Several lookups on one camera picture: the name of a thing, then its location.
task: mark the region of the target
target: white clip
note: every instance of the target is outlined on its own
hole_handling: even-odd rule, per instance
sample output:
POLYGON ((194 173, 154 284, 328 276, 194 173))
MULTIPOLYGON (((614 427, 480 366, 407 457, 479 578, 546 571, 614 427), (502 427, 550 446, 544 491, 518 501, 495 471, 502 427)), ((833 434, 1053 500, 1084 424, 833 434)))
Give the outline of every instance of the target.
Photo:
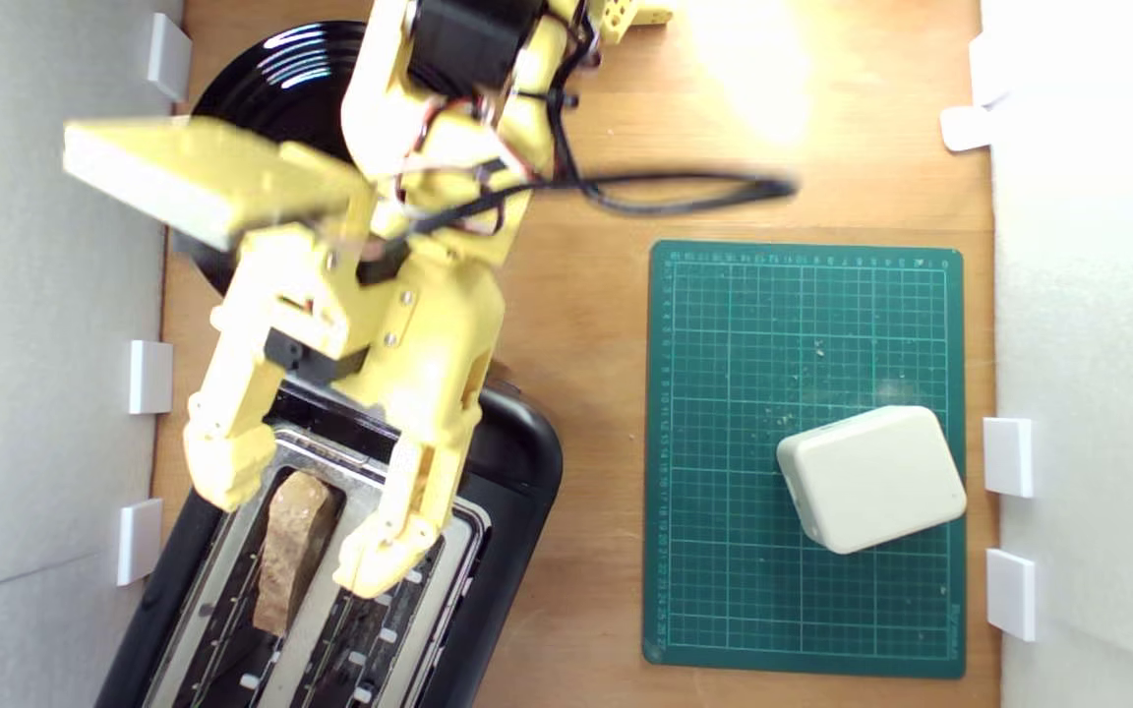
POLYGON ((986 147, 993 138, 990 112, 981 106, 944 108, 939 122, 943 144, 953 153, 986 147))
POLYGON ((986 620, 1022 641, 1034 640, 1034 561, 986 551, 986 620))

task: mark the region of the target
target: cutting mat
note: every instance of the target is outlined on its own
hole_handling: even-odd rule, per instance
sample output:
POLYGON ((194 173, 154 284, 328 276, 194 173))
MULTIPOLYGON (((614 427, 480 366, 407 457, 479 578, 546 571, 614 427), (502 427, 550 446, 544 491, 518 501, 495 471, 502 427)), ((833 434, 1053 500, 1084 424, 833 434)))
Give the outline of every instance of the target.
POLYGON ((959 677, 964 520, 834 555, 786 435, 931 408, 964 474, 954 250, 664 241, 649 291, 644 651, 656 664, 959 677))

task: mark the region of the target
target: white box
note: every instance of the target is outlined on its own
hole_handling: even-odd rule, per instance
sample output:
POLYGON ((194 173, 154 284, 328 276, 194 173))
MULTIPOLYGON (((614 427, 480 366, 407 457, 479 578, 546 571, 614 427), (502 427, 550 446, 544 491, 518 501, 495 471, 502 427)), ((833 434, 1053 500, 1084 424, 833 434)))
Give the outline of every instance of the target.
POLYGON ((886 407, 781 441, 777 461, 804 532, 835 553, 936 527, 964 512, 938 418, 886 407))

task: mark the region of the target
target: wooden surface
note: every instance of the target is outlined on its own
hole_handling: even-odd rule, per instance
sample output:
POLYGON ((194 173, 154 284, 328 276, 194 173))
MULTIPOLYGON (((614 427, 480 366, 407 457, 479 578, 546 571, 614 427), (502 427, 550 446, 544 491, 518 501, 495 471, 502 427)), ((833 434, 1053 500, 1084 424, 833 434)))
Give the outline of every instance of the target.
MULTIPOLYGON (((570 119, 588 168, 787 169, 803 191, 687 220, 621 220, 578 197, 538 197, 503 270, 499 358, 547 412, 566 472, 480 690, 480 707, 908 707, 999 702, 999 637, 986 623, 981 416, 994 412, 993 220, 985 153, 953 156, 938 112, 970 99, 973 0, 682 0, 665 31, 634 32, 577 82, 570 119), (641 535, 648 250, 658 238, 952 247, 965 265, 968 673, 869 680, 651 667, 641 659, 641 535)), ((367 3, 188 0, 193 95, 240 49, 367 3)), ((215 296, 185 261, 167 273, 163 336, 176 400, 198 387, 215 296)), ((184 411, 160 426, 154 494, 168 519, 188 488, 184 411)))

